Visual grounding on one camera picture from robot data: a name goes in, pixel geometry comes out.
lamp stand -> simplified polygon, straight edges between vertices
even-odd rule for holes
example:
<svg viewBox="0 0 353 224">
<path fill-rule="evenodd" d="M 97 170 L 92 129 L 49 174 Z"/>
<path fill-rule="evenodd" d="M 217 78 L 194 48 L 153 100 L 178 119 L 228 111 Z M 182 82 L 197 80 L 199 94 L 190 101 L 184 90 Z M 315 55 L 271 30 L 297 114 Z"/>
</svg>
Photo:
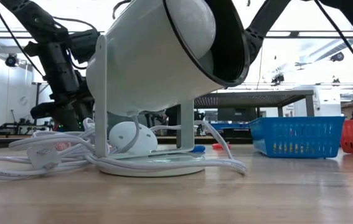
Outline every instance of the lamp stand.
<svg viewBox="0 0 353 224">
<path fill-rule="evenodd" d="M 97 157 L 109 157 L 107 144 L 107 74 L 108 74 L 108 46 L 106 36 L 101 35 L 96 44 L 95 72 L 99 75 L 95 88 L 99 94 L 95 98 L 95 154 Z M 181 148 L 177 150 L 165 150 L 150 153 L 147 156 L 122 157 L 120 160 L 128 162 L 192 162 L 203 161 L 200 154 L 188 154 L 194 148 L 194 102 L 181 104 Z M 204 170 L 204 167 L 188 167 L 181 169 L 163 170 L 156 172 L 118 172 L 100 167 L 100 171 L 106 174 L 122 175 L 128 177 L 170 177 L 176 175 L 192 174 Z"/>
</svg>

robotic arm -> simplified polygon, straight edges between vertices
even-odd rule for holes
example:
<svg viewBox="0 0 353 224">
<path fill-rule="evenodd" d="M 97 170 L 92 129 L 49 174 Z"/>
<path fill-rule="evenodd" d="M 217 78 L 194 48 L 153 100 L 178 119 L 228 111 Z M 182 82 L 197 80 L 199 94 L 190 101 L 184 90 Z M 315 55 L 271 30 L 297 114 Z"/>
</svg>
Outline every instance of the robotic arm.
<svg viewBox="0 0 353 224">
<path fill-rule="evenodd" d="M 85 78 L 73 69 L 71 53 L 79 63 L 87 62 L 95 53 L 97 30 L 69 34 L 45 10 L 29 0 L 0 0 L 37 42 L 29 42 L 24 51 L 38 56 L 44 68 L 44 80 L 50 85 L 54 102 L 31 109 L 34 119 L 53 117 L 70 131 L 80 130 L 80 122 L 92 117 L 93 98 Z"/>
<path fill-rule="evenodd" d="M 250 63 L 256 59 L 267 32 L 290 1 L 266 0 L 246 29 Z M 313 1 L 321 1 L 327 6 L 341 10 L 353 25 L 353 0 Z M 89 61 L 95 53 L 99 33 L 90 29 L 69 34 L 48 12 L 30 0 L 0 0 L 0 3 L 17 17 L 37 42 L 29 42 L 24 50 L 31 57 L 39 57 L 46 73 L 44 80 L 53 91 L 50 97 L 54 102 L 42 103 L 33 108 L 32 117 L 37 119 L 51 116 L 64 125 L 65 129 L 78 131 L 79 122 L 92 116 L 94 102 L 85 79 L 73 69 L 70 57 L 72 53 L 80 63 Z"/>
</svg>

camera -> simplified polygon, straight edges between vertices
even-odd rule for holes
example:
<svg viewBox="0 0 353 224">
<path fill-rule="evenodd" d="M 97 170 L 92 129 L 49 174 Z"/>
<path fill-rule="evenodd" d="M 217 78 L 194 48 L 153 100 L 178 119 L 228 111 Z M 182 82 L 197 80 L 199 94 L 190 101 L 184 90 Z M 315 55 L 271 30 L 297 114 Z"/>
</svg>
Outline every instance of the camera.
<svg viewBox="0 0 353 224">
<path fill-rule="evenodd" d="M 16 68 L 19 66 L 19 59 L 17 58 L 17 54 L 9 54 L 9 56 L 4 61 L 6 66 L 11 68 Z"/>
<path fill-rule="evenodd" d="M 272 82 L 272 83 L 275 83 L 275 84 L 280 84 L 280 83 L 284 82 L 284 75 L 283 75 L 283 74 L 275 75 L 275 76 L 271 79 L 271 82 Z"/>
<path fill-rule="evenodd" d="M 331 56 L 330 60 L 332 62 L 341 62 L 345 58 L 345 55 L 342 52 L 339 52 L 333 56 Z"/>
</svg>

black cable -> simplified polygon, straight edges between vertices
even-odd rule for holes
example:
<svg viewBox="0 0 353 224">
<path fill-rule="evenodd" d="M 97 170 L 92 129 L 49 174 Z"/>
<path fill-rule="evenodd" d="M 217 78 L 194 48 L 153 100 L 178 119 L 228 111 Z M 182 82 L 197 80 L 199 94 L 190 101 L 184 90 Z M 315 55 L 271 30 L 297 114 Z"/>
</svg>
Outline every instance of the black cable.
<svg viewBox="0 0 353 224">
<path fill-rule="evenodd" d="M 85 22 L 85 21 L 81 21 L 79 19 L 69 19 L 69 18 L 61 18 L 61 17 L 57 17 L 57 16 L 54 16 L 53 17 L 54 19 L 58 19 L 58 20 L 62 20 L 62 21 L 69 21 L 69 22 L 79 22 L 79 23 L 82 23 L 82 24 L 85 24 L 85 25 L 88 25 L 90 26 L 92 29 L 94 29 L 96 32 L 97 32 L 97 29 L 94 25 L 88 23 L 88 22 Z"/>
<path fill-rule="evenodd" d="M 337 33 L 339 34 L 339 36 L 344 41 L 347 48 L 350 50 L 350 52 L 353 55 L 353 48 L 352 48 L 351 44 L 348 42 L 348 40 L 346 39 L 346 37 L 344 36 L 344 34 L 342 33 L 342 31 L 340 30 L 340 28 L 337 26 L 337 24 L 334 22 L 334 20 L 330 17 L 330 15 L 326 12 L 326 10 L 323 8 L 323 6 L 319 2 L 319 0 L 314 0 L 314 2 L 319 6 L 320 11 L 324 14 L 324 16 L 327 18 L 327 20 L 331 23 L 331 25 L 337 31 Z"/>
<path fill-rule="evenodd" d="M 117 3 L 114 8 L 113 8 L 113 19 L 115 19 L 115 12 L 116 10 L 122 6 L 123 4 L 126 4 L 126 3 L 130 3 L 132 0 L 124 0 L 124 1 L 120 1 L 119 3 Z"/>
<path fill-rule="evenodd" d="M 39 69 L 35 66 L 35 64 L 32 62 L 31 58 L 27 55 L 27 53 L 24 51 L 24 49 L 21 47 L 19 41 L 17 40 L 17 37 L 13 34 L 12 30 L 10 29 L 10 27 L 7 25 L 7 22 L 5 21 L 5 19 L 3 18 L 1 12 L 0 12 L 0 19 L 3 23 L 3 25 L 6 27 L 7 31 L 10 33 L 10 35 L 12 36 L 13 40 L 15 41 L 16 45 L 20 48 L 22 54 L 24 54 L 24 56 L 26 56 L 27 60 L 29 61 L 29 63 L 31 63 L 31 65 L 33 66 L 33 68 L 35 70 L 37 70 L 37 72 L 39 73 L 39 75 L 41 75 L 42 77 L 44 76 Z"/>
<path fill-rule="evenodd" d="M 67 49 L 67 53 L 68 53 L 68 58 L 70 59 L 71 64 L 74 68 L 79 69 L 79 70 L 86 70 L 88 68 L 88 67 L 79 67 L 78 65 L 76 65 L 74 63 L 74 61 L 72 60 L 72 55 L 71 55 L 70 49 Z"/>
<path fill-rule="evenodd" d="M 62 24 L 60 24 L 57 21 L 54 21 L 54 24 L 58 25 L 59 27 L 63 28 L 63 29 L 67 29 L 65 26 L 63 26 Z"/>
</svg>

lamp base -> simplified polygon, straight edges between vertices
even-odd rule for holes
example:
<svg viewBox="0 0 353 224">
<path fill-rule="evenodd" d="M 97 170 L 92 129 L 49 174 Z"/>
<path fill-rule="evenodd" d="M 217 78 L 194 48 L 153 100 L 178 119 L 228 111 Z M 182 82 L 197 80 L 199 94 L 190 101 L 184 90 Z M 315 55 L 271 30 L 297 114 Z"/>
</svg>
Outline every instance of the lamp base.
<svg viewBox="0 0 353 224">
<path fill-rule="evenodd" d="M 129 159 L 120 159 L 126 162 L 134 163 L 173 163 L 178 162 L 197 162 L 205 160 L 202 154 L 194 153 L 180 153 L 180 154 L 168 154 L 159 156 L 145 156 L 145 157 L 134 157 Z M 100 171 L 111 175 L 120 175 L 125 177 L 174 177 L 178 175 L 187 175 L 200 172 L 204 170 L 204 167 L 186 167 L 180 169 L 162 170 L 156 172 L 119 172 L 117 170 L 111 170 L 106 168 L 100 168 Z"/>
</svg>

